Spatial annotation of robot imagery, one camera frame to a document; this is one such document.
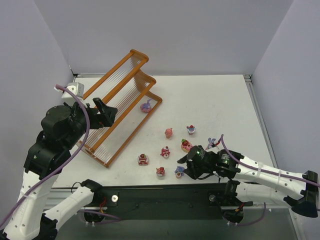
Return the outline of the small purple bunny toy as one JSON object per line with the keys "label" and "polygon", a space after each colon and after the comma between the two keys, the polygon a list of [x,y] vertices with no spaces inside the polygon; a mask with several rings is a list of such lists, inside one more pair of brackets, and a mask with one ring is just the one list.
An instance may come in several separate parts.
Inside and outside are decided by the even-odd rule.
{"label": "small purple bunny toy", "polygon": [[181,177],[183,177],[184,176],[184,170],[185,170],[185,168],[183,167],[183,166],[177,166],[176,167],[176,170],[174,171],[174,173],[175,173],[175,177],[177,178],[177,179],[180,179]]}

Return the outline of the purple bunny sitting donut toy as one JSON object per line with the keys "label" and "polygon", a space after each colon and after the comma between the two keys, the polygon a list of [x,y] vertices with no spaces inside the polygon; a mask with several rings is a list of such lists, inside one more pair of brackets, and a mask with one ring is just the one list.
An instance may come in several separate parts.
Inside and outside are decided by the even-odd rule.
{"label": "purple bunny sitting donut toy", "polygon": [[215,148],[216,144],[215,144],[216,139],[215,138],[208,138],[208,145],[206,147],[206,150],[209,150],[211,148]]}

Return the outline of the blue cupcake toy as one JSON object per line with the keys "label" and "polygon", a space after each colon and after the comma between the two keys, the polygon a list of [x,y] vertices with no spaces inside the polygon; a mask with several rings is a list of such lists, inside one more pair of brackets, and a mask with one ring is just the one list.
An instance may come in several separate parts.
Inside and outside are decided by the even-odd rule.
{"label": "blue cupcake toy", "polygon": [[189,135],[193,135],[196,131],[196,128],[193,125],[187,126],[186,129]]}

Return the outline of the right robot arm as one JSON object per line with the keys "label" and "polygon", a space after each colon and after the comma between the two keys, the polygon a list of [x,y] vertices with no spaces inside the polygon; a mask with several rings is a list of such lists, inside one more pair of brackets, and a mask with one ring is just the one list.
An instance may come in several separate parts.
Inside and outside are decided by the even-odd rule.
{"label": "right robot arm", "polygon": [[242,180],[233,191],[241,202],[267,202],[291,208],[298,215],[317,218],[319,205],[318,174],[308,170],[295,173],[274,168],[250,159],[241,153],[222,149],[206,151],[200,145],[193,146],[177,161],[186,164],[184,173],[197,180],[202,175],[214,174]]}

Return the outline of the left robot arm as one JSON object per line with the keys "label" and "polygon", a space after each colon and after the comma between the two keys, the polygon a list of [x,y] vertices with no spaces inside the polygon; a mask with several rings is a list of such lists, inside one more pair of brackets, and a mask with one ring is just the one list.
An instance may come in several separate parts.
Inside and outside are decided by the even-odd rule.
{"label": "left robot arm", "polygon": [[50,108],[41,121],[42,131],[28,150],[23,182],[17,203],[5,217],[2,240],[53,240],[61,226],[77,211],[93,201],[102,185],[87,179],[61,203],[44,210],[49,193],[59,174],[75,154],[70,150],[91,129],[111,127],[117,108],[105,105],[98,97],[96,107],[75,101]]}

